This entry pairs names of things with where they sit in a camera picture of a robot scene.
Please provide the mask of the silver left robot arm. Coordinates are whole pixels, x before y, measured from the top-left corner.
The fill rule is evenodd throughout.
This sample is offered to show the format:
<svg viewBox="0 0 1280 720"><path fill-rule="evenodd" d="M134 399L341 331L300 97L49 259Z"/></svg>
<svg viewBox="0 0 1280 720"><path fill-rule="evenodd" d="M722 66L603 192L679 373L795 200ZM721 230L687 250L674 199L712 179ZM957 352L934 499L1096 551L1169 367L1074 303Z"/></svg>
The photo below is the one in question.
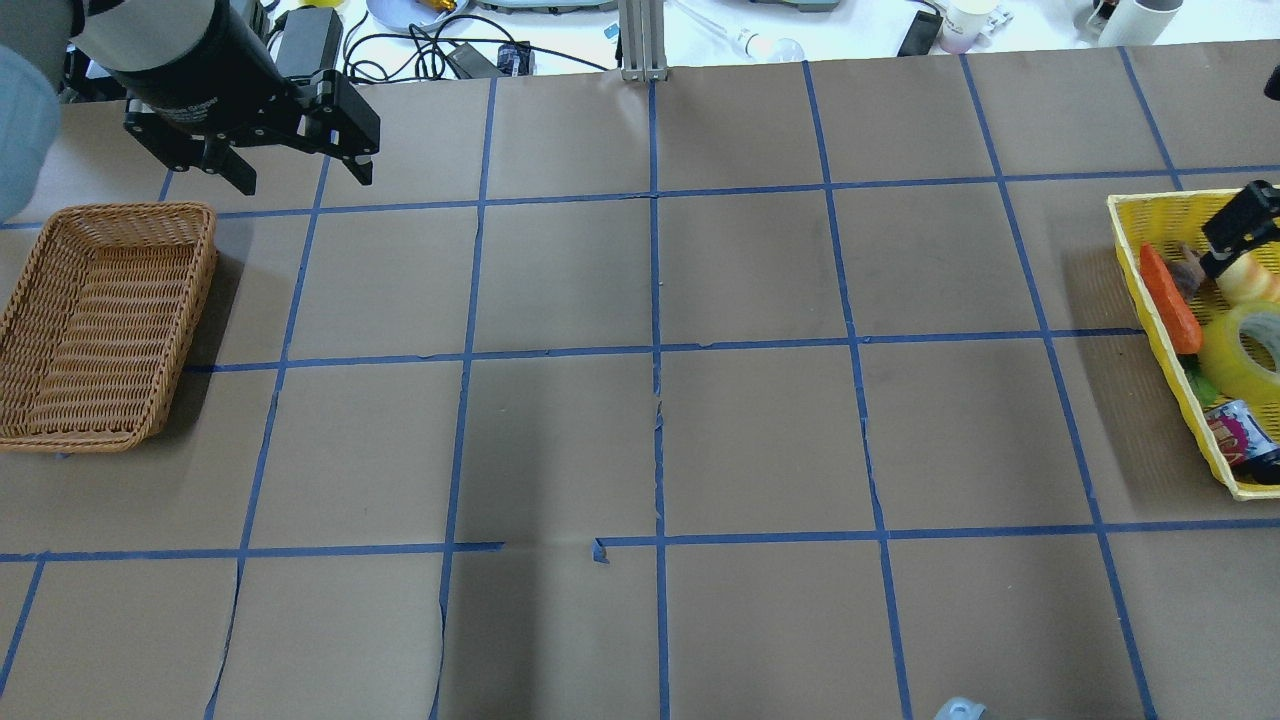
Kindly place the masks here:
<svg viewBox="0 0 1280 720"><path fill-rule="evenodd" d="M337 68L337 14L300 14L326 24L314 38L285 24L273 55L230 1L5 1L3 218L35 196L73 49L123 87L125 132L172 172L200 170L251 196L257 173L241 149L283 146L337 159L370 186L381 119Z"/></svg>

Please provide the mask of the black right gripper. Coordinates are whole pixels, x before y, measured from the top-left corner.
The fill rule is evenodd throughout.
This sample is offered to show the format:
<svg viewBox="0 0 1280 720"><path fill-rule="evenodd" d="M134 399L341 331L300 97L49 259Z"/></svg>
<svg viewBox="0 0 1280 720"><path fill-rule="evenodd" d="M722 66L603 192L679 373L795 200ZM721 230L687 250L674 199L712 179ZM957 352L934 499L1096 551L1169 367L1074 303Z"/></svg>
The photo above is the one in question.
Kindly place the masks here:
<svg viewBox="0 0 1280 720"><path fill-rule="evenodd" d="M1277 241L1279 191L1266 181L1245 184L1202 227L1208 251L1199 266L1217 279L1247 254Z"/></svg>

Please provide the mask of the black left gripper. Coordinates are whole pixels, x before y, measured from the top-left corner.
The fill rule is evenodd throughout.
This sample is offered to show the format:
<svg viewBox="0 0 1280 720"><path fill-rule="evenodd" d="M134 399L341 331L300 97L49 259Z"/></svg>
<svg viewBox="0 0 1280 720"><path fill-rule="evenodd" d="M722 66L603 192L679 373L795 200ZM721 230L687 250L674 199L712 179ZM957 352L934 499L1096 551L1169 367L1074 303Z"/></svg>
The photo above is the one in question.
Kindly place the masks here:
<svg viewBox="0 0 1280 720"><path fill-rule="evenodd" d="M374 182L381 119L337 64L294 82L276 69L241 1L125 1L125 132L172 170L200 169L255 196L241 149L287 146L334 158Z"/></svg>

